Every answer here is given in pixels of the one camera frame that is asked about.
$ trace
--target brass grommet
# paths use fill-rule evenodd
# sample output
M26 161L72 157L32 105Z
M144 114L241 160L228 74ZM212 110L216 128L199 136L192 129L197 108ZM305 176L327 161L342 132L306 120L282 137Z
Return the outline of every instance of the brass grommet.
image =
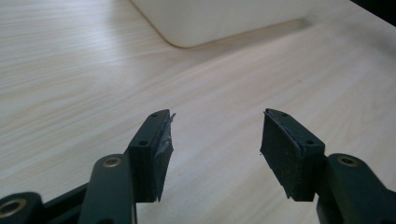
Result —
M120 164L121 164L121 159L118 157L111 157L103 162L103 166L105 166L106 168L115 167Z
M343 164L345 166L349 166L349 167L357 167L359 165L359 163L355 159L352 159L352 158L347 157L347 156L339 156L337 158L337 160L341 164Z
M8 201L6 203L3 203L0 205L0 218L3 217L10 217L19 211L22 210L22 208L26 205L26 199L19 198L19 199L13 199L11 201Z

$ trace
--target table surface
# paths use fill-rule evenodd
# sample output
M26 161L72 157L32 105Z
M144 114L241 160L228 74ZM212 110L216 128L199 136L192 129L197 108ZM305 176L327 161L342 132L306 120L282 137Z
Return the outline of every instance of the table surface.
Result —
M192 49L127 0L0 5L0 197L47 202L87 182L165 108L175 151L139 223L318 223L259 152L265 108L396 189L396 29L353 3L318 0L302 20Z

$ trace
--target wooden table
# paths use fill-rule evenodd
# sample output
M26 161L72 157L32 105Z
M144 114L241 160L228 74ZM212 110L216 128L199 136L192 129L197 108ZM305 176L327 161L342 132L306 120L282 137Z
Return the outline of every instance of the wooden table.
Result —
M139 223L318 223L259 152L267 107L396 189L396 28L348 1L180 49L127 0L0 0L0 197L87 182L169 108L163 199L139 204Z

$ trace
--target light wood grain surface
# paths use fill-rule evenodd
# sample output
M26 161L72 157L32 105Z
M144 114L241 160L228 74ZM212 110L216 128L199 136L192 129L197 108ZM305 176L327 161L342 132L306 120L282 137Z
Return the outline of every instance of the light wood grain surface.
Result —
M0 198L87 182L169 108L163 199L139 204L139 223L318 223L260 155L267 107L396 189L396 28L348 1L179 49L127 0L0 0Z

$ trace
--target white container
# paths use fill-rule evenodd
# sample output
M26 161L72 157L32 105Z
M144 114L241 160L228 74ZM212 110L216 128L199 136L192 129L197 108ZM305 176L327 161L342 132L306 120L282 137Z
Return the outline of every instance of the white container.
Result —
M171 44L188 48L299 19L315 0L132 0Z

